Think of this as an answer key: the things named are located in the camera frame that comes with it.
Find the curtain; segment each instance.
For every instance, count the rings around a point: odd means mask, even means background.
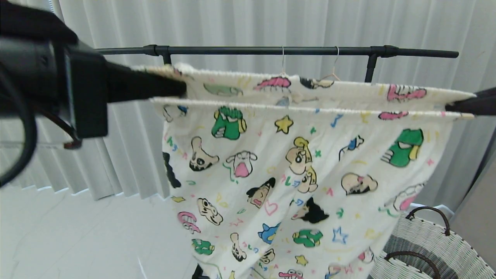
[[[394,0],[141,1],[30,0],[47,9],[94,48],[170,46],[382,46],[459,51],[457,59],[379,59],[373,82],[452,88],[468,92],[496,86],[496,2]],[[128,66],[161,65],[159,57],[107,56]],[[320,78],[335,56],[286,56],[288,74]],[[173,56],[197,69],[280,73],[281,56]],[[341,80],[363,81],[367,57],[340,56]],[[14,184],[89,189],[95,199],[123,193],[168,195],[161,158],[162,123],[146,101],[109,106],[109,135],[83,142],[79,151],[39,150]],[[64,135],[39,120],[43,140]],[[22,139],[19,123],[5,124]],[[455,211],[485,161],[496,120],[457,122],[445,155],[417,203]],[[11,150],[1,150],[2,159]]]

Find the woven basket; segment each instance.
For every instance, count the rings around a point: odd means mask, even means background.
[[[415,212],[422,209],[438,212],[445,226],[415,218]],[[409,214],[403,213],[383,253],[386,256],[378,257],[372,278],[496,279],[494,270],[474,248],[449,229],[446,216],[431,207],[419,207]],[[386,275],[386,271],[395,275]]]

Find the white shorts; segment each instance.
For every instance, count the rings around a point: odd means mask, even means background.
[[[187,83],[156,98],[179,225],[211,279],[366,278],[439,162],[472,94],[147,68]]]

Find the white wicker basket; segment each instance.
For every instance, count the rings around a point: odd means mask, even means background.
[[[434,210],[441,214],[445,227],[415,218],[414,213],[422,209]],[[394,253],[400,251],[420,254],[423,259]],[[494,270],[484,262],[474,248],[449,229],[446,216],[440,210],[431,207],[420,207],[409,214],[403,213],[383,253],[393,254],[395,259],[387,261],[383,257],[378,257],[371,272],[372,278],[424,279],[439,275],[442,279],[496,279]]]

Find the floor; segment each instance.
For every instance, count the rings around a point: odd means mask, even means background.
[[[196,263],[186,235],[170,225],[170,202],[3,187],[0,278],[191,278]]]

